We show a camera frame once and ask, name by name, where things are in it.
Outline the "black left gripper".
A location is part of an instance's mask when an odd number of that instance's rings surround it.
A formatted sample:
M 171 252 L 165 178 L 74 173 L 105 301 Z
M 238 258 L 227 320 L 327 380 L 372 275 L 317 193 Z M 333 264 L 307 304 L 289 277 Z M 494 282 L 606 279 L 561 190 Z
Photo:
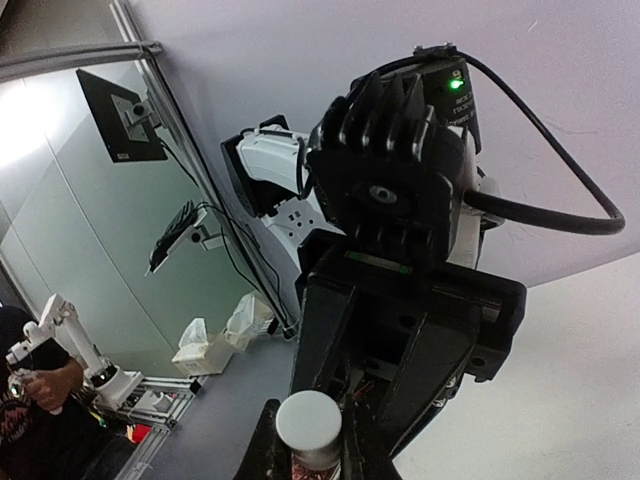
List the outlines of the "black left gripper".
M 468 65 L 432 47 L 356 79 L 312 134 L 307 165 L 327 228 L 298 250 L 301 324 L 291 394 L 334 400 L 358 378 L 386 392 L 427 313 L 475 311 L 459 374 L 495 378 L 522 321 L 523 285 L 477 269 L 483 216 Z

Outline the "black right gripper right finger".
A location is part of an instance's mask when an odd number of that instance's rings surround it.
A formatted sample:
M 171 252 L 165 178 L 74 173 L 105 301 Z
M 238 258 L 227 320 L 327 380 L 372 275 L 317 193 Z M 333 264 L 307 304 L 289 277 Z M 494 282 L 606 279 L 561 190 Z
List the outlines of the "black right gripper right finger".
M 399 480 L 370 409 L 347 395 L 342 409 L 341 473 L 344 480 Z

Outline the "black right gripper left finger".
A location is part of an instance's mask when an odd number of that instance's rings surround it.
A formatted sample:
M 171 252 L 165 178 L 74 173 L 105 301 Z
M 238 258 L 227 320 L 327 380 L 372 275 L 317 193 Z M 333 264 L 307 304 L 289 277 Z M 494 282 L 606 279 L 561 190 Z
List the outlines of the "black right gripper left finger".
M 239 480 L 292 479 L 291 452 L 276 429 L 280 405 L 277 399 L 269 399 L 265 403 L 239 466 Z

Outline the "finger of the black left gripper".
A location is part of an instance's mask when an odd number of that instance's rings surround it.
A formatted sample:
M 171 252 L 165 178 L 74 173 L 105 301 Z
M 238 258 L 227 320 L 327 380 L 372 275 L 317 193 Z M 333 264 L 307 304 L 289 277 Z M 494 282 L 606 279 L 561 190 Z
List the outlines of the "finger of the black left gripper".
M 475 311 L 427 313 L 403 351 L 375 422 L 390 457 L 399 454 L 429 422 L 428 411 L 475 345 Z

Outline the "white nail polish cap brush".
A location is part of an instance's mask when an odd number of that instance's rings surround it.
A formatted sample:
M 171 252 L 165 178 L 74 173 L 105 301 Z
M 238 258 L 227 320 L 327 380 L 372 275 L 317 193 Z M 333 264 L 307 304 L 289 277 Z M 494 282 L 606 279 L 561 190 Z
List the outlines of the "white nail polish cap brush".
M 289 396 L 277 411 L 276 429 L 291 453 L 312 451 L 312 456 L 336 455 L 340 459 L 342 414 L 325 393 L 304 390 Z

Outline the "nail polish bottle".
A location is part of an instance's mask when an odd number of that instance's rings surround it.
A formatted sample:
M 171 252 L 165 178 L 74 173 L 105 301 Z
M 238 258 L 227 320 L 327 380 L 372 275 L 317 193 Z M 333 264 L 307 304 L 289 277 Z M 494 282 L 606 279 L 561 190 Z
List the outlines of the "nail polish bottle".
M 336 455 L 312 456 L 312 451 L 293 450 L 291 461 L 293 480 L 338 480 L 341 476 L 340 459 Z

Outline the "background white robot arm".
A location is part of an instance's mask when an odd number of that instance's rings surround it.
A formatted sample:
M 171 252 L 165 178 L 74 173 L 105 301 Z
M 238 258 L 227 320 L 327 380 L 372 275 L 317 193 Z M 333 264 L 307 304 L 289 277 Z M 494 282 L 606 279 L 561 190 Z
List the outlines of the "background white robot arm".
M 75 306 L 52 295 L 40 316 L 1 307 L 1 476 L 4 479 L 117 479 L 135 444 L 103 426 L 78 398 L 85 386 L 117 411 L 143 383 L 103 357 Z

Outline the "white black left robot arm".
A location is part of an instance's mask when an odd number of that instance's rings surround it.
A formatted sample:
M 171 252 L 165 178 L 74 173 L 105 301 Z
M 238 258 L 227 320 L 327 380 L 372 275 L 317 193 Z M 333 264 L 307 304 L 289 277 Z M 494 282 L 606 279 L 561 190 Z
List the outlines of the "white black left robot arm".
M 246 213 L 298 268 L 293 391 L 364 403 L 396 455 L 464 376 L 496 376 L 526 290 L 477 268 L 504 218 L 472 203 L 494 186 L 454 46 L 355 79 L 308 133 L 277 115 L 221 150 Z

